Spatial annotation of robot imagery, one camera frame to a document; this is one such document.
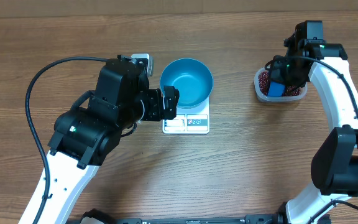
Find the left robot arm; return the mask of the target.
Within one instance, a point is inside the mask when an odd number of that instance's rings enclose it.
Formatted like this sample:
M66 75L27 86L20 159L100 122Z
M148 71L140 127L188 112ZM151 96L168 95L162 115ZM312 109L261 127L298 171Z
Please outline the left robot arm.
M25 115L44 169L20 223L65 223L73 207L121 138L132 134L139 121L174 119L179 91L174 86L151 89L152 57L95 58L104 63L96 88L83 93L61 114L45 152L30 114L30 94L48 69L69 62L63 58L36 73L25 95Z

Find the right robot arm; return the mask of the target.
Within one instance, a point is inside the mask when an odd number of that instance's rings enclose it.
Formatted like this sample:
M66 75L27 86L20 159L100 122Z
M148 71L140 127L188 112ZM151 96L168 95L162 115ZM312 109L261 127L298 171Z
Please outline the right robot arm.
M282 205L276 223L316 223L338 204L358 197L358 93L341 44L324 39L322 21L304 21L283 41L287 52L265 65L268 96L310 82L328 119L330 134L311 162L311 183Z

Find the blue plastic measuring scoop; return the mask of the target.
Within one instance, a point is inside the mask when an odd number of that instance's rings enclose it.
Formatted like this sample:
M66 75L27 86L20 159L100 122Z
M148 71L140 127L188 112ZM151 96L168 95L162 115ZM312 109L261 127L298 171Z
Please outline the blue plastic measuring scoop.
M285 93L285 85L277 82L270 82L267 96L281 97Z

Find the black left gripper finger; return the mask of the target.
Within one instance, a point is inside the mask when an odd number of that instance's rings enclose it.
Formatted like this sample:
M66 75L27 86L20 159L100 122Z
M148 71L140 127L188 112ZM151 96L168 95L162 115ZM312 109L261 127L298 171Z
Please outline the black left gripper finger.
M165 108L176 108L180 97L179 91L174 86L163 87L163 106Z
M177 107L168 107L163 110L163 118L167 120L173 120L177 117Z

